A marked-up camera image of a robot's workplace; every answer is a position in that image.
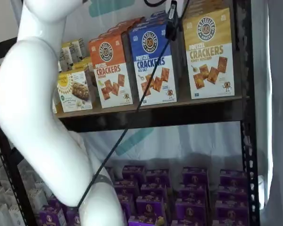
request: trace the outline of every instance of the blue cracker box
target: blue cracker box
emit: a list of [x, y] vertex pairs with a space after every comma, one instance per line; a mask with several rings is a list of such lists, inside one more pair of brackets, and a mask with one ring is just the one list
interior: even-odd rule
[[243, 171], [238, 170], [220, 170], [220, 185], [247, 187], [247, 176]]
[[162, 196], [141, 195], [136, 199], [137, 212], [157, 217], [157, 226], [167, 226], [164, 199]]
[[114, 189], [118, 194], [132, 194], [135, 199], [140, 194], [136, 180], [117, 180], [114, 182]]
[[[130, 31], [132, 56], [140, 99], [148, 85], [155, 63], [167, 43], [166, 22], [149, 21]], [[163, 54], [142, 105], [155, 105], [177, 101], [177, 74], [180, 66], [177, 60], [177, 41], [172, 41]]]
[[248, 201], [244, 187], [218, 186], [217, 198], [221, 200]]
[[204, 225], [207, 225], [207, 210], [204, 198], [177, 198], [175, 208], [178, 219], [196, 218], [204, 222]]
[[234, 221], [241, 221], [248, 226], [248, 203], [243, 201], [216, 200], [215, 216], [217, 218], [227, 218]]
[[128, 221], [129, 217], [136, 213], [133, 195], [132, 194], [117, 194], [117, 197], [125, 213], [126, 221]]
[[173, 220], [171, 226], [204, 226], [203, 222], [198, 219]]

